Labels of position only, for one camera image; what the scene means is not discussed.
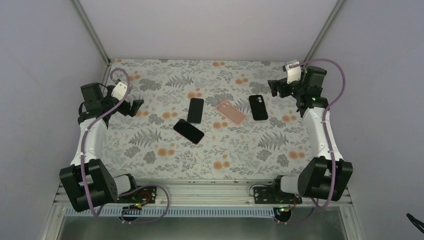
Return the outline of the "black phone case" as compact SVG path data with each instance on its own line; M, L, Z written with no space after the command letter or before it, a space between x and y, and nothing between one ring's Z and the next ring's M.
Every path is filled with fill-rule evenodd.
M269 118L265 101L262 95L250 95L248 97L252 117L255 121L264 121Z

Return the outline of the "pink phone case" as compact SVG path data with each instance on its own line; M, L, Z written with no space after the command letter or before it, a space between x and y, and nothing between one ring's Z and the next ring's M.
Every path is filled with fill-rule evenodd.
M243 112L225 100L217 105L216 110L235 125L242 124L246 119L246 115Z

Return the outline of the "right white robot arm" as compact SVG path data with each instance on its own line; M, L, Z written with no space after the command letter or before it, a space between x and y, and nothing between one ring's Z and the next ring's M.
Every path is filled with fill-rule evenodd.
M284 66L287 76L269 80L272 95L293 97L297 112L309 135L312 159L299 175L279 175L272 181L271 198L278 204L290 196L338 201L353 173L353 165L335 144L330 123L329 102L321 96L327 71L321 67L302 69L295 64Z

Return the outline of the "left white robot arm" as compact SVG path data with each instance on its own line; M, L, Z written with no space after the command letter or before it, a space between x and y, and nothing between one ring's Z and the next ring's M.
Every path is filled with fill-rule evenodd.
M129 173L113 177L101 158L111 116L120 113L134 117L144 100L129 101L131 87L122 81L106 86L106 94L101 87L101 83L95 82L80 88L84 101L78 109L78 147L70 165L59 172L76 212L115 203L119 196L128 203L139 197L135 178Z

